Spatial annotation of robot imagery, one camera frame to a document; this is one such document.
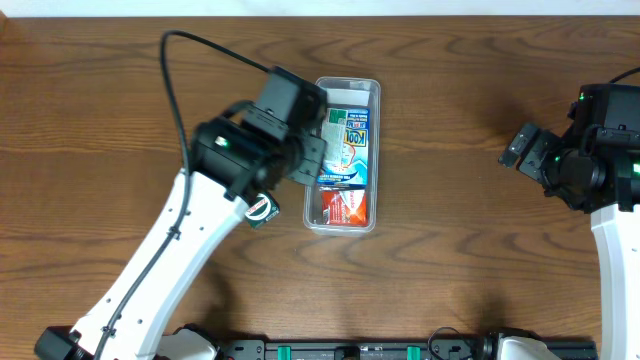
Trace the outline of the white green medicine box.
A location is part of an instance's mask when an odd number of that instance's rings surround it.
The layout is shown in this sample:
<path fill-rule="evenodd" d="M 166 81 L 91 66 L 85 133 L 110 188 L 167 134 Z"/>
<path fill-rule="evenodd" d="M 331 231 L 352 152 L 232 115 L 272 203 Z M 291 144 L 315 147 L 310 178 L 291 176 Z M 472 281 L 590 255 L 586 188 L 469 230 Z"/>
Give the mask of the white green medicine box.
<path fill-rule="evenodd" d="M 327 143 L 324 167 L 332 173 L 342 171 L 344 135 L 348 111 L 330 108 L 321 127 L 321 138 Z"/>

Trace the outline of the red Panadol box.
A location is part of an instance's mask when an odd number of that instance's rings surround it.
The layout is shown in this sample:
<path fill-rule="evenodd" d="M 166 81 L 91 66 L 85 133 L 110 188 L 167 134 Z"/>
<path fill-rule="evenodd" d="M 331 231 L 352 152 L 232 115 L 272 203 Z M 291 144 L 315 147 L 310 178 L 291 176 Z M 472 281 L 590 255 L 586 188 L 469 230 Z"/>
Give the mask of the red Panadol box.
<path fill-rule="evenodd" d="M 365 190 L 324 191 L 322 224 L 331 226 L 359 226 L 368 224 Z"/>

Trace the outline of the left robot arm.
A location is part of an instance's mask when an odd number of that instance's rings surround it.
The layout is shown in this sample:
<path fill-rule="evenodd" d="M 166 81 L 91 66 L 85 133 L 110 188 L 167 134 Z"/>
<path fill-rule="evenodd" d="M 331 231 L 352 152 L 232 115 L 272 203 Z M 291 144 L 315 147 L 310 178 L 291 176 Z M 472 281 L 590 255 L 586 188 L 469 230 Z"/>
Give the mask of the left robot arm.
<path fill-rule="evenodd" d="M 220 243 L 282 177 L 314 183 L 326 143 L 327 105 L 241 101 L 192 136 L 190 161 L 159 217 L 103 298 L 72 326 L 50 326 L 40 359 L 214 359 L 219 349 L 193 326 L 165 329 Z"/>

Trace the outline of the blue cooling patch packet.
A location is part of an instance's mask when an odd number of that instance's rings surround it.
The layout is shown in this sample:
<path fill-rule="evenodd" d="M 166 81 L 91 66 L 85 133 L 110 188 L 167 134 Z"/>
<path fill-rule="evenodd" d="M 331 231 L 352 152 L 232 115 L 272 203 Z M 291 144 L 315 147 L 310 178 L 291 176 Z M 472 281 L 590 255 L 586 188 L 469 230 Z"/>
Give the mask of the blue cooling patch packet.
<path fill-rule="evenodd" d="M 342 171 L 332 173 L 323 165 L 317 184 L 327 188 L 365 188 L 368 184 L 370 111 L 367 108 L 336 108 L 348 111 L 344 135 Z"/>

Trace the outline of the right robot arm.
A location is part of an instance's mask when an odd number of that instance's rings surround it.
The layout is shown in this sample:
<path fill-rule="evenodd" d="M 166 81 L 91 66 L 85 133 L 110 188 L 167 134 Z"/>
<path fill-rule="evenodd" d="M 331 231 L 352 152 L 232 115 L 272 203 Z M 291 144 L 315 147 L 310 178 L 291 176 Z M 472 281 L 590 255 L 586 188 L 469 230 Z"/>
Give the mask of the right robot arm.
<path fill-rule="evenodd" d="M 600 271 L 603 359 L 639 356 L 639 144 L 589 125 L 563 136 L 524 125 L 499 158 L 548 197 L 589 215 Z"/>

